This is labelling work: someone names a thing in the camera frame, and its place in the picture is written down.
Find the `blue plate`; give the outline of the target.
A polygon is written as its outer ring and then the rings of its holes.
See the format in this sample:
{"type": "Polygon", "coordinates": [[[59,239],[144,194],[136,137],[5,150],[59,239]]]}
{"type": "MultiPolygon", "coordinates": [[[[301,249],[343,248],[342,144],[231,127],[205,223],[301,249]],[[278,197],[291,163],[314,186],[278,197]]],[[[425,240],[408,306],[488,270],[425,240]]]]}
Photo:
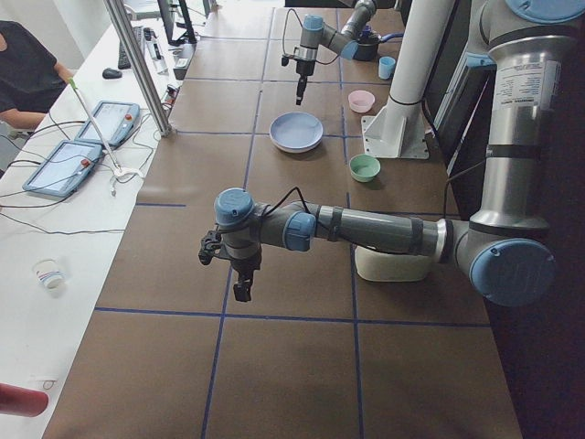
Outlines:
{"type": "Polygon", "coordinates": [[[324,127],[319,119],[307,112],[288,112],[278,116],[270,126],[269,136],[280,150],[301,154],[321,142],[324,127]]]}

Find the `pink bowl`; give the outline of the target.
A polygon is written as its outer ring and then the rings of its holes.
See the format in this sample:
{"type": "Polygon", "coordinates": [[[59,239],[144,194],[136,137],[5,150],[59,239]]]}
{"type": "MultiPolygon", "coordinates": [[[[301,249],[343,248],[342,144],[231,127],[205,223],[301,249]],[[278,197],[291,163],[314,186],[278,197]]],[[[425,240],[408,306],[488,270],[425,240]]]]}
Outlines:
{"type": "Polygon", "coordinates": [[[353,112],[366,113],[369,112],[374,103],[375,96],[370,91],[356,90],[348,94],[348,104],[353,112]]]}

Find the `dark blue pot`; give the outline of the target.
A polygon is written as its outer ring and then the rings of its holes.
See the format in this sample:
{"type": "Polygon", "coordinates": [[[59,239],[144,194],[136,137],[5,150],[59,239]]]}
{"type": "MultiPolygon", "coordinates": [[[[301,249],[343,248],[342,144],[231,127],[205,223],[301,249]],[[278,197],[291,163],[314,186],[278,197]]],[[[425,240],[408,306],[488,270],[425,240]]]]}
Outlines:
{"type": "Polygon", "coordinates": [[[359,61],[373,60],[378,53],[378,47],[380,44],[384,44],[392,39],[402,37],[404,37],[403,32],[380,35],[370,25],[365,25],[360,32],[357,41],[358,48],[355,55],[353,56],[353,59],[359,61]]]}

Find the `light blue cup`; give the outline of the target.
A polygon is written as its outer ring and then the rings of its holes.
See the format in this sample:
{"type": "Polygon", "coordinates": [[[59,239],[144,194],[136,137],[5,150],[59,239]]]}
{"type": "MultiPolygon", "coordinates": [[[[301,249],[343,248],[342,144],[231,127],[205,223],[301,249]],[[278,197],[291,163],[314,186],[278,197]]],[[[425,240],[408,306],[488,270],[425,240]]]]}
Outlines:
{"type": "Polygon", "coordinates": [[[394,73],[396,60],[389,56],[380,57],[378,60],[378,77],[388,80],[394,73]]]}

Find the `green bowl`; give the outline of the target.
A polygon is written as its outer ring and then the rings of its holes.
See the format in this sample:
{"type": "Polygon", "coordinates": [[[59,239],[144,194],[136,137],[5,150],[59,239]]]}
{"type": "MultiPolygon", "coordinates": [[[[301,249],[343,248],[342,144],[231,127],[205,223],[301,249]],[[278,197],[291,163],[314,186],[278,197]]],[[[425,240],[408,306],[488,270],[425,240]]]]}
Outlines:
{"type": "Polygon", "coordinates": [[[360,183],[371,182],[381,170],[380,162],[367,154],[354,155],[348,165],[351,177],[360,183]]]}

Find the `white pillar with base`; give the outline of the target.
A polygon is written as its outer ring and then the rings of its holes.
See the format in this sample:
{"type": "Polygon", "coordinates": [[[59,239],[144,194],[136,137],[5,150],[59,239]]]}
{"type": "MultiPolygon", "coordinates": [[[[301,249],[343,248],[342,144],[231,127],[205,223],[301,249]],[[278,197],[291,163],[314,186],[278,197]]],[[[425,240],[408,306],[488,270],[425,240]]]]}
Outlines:
{"type": "Polygon", "coordinates": [[[365,153],[376,158],[429,158],[421,103],[455,2],[411,2],[387,104],[362,120],[365,153]]]}

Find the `stick with green tip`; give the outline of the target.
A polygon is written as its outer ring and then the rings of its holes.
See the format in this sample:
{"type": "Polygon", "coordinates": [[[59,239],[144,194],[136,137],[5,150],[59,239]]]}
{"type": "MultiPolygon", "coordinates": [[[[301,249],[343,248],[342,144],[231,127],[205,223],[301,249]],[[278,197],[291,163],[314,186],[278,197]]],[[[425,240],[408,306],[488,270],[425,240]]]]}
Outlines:
{"type": "Polygon", "coordinates": [[[111,159],[113,165],[114,165],[114,175],[116,175],[117,177],[122,177],[122,167],[118,162],[118,159],[116,158],[114,152],[112,151],[108,141],[105,139],[105,137],[103,136],[103,134],[101,133],[100,127],[97,124],[97,121],[95,120],[94,116],[92,115],[92,113],[90,112],[90,109],[88,107],[88,105],[86,104],[86,102],[83,100],[80,91],[74,81],[74,79],[72,77],[68,78],[68,83],[71,87],[71,89],[73,89],[75,95],[77,96],[83,110],[85,111],[85,113],[87,114],[90,123],[92,124],[93,128],[96,131],[96,134],[98,135],[99,139],[101,140],[101,143],[103,144],[103,146],[106,149],[106,152],[109,156],[109,158],[111,159]]]}

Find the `black keyboard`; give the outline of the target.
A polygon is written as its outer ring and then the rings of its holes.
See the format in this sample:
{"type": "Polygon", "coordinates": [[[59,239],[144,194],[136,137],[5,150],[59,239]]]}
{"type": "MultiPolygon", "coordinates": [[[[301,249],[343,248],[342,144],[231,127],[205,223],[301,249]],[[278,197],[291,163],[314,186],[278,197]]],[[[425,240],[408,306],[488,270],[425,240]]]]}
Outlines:
{"type": "MultiPolygon", "coordinates": [[[[133,35],[138,44],[138,48],[141,50],[141,53],[144,54],[145,51],[144,27],[143,26],[133,27],[133,35]]],[[[125,51],[123,44],[119,45],[117,67],[119,70],[127,70],[131,67],[131,61],[125,51]]]]}

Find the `teach pendant tablet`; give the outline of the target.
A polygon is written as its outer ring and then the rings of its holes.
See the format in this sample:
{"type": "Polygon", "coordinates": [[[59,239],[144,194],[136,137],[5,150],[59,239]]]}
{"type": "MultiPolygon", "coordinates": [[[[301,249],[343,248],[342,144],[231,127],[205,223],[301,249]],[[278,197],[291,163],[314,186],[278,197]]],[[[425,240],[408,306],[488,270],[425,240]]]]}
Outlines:
{"type": "Polygon", "coordinates": [[[139,119],[140,107],[136,103],[100,101],[92,115],[111,149],[117,149],[130,136],[139,119]]]}
{"type": "Polygon", "coordinates": [[[74,192],[101,158],[101,146],[62,141],[39,165],[22,188],[25,192],[64,198],[74,192]]]}

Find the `black computer mouse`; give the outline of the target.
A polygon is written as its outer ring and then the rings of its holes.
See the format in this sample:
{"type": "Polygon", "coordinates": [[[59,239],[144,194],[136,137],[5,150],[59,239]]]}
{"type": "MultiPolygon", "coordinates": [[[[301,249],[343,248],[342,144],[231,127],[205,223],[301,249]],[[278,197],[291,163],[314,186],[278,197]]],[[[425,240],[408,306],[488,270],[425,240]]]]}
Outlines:
{"type": "Polygon", "coordinates": [[[102,71],[101,75],[105,80],[114,80],[121,78],[122,72],[120,70],[107,68],[102,71]]]}

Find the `paper cup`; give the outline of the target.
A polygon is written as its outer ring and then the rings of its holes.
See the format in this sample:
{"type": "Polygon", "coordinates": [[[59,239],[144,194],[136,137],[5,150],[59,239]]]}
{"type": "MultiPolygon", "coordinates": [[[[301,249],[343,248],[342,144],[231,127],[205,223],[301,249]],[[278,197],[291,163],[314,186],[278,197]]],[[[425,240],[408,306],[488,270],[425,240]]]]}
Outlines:
{"type": "Polygon", "coordinates": [[[32,272],[52,298],[57,299],[63,295],[65,276],[55,260],[44,259],[36,262],[32,272]]]}

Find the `lower teach pendant tablet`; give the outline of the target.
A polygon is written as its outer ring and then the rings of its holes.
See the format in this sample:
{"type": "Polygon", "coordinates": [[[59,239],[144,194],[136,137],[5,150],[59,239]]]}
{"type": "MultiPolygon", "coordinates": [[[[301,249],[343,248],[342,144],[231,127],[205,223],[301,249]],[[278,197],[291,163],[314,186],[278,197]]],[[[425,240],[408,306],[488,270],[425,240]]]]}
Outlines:
{"type": "Polygon", "coordinates": [[[74,192],[101,158],[101,146],[62,141],[39,165],[22,188],[25,192],[64,198],[74,192]]]}

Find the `red cylinder bottle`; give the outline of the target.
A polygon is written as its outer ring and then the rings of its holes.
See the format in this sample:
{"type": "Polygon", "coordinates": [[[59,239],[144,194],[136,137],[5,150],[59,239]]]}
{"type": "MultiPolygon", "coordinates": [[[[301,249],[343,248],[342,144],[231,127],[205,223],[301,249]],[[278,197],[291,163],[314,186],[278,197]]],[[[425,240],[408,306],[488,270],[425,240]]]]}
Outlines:
{"type": "Polygon", "coordinates": [[[36,417],[48,407],[45,392],[4,383],[1,384],[0,399],[2,414],[36,417]]]}

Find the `person in black shirt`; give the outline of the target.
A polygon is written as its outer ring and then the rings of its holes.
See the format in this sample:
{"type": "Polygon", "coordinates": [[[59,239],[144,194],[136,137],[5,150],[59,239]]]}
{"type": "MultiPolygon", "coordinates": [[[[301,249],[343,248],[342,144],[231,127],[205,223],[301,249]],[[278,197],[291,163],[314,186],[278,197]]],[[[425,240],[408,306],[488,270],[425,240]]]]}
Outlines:
{"type": "Polygon", "coordinates": [[[34,131],[73,73],[26,28],[1,22],[1,120],[34,131]]]}

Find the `aluminium frame post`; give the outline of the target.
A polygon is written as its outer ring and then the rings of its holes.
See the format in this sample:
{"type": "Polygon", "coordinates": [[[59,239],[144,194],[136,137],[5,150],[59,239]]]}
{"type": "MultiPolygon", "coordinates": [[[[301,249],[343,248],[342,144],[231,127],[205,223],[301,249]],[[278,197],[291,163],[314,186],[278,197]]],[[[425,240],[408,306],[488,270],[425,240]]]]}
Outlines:
{"type": "Polygon", "coordinates": [[[142,51],[134,37],[131,22],[127,16],[123,1],[104,0],[112,24],[131,62],[134,76],[142,92],[148,109],[154,118],[154,122],[162,137],[172,133],[172,126],[168,122],[165,108],[159,99],[159,94],[154,86],[150,71],[144,60],[142,51]]]}

